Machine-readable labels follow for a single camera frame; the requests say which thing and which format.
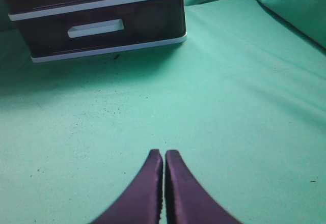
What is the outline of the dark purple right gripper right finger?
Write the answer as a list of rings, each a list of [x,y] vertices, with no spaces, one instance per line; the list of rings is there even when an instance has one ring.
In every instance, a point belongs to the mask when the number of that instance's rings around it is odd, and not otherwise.
[[[201,186],[177,150],[166,152],[167,223],[240,223]]]

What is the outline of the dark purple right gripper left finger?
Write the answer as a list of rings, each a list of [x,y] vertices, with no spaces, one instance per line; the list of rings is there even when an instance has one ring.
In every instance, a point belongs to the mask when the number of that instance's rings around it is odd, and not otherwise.
[[[159,223],[162,210],[163,159],[152,149],[123,193],[92,223]]]

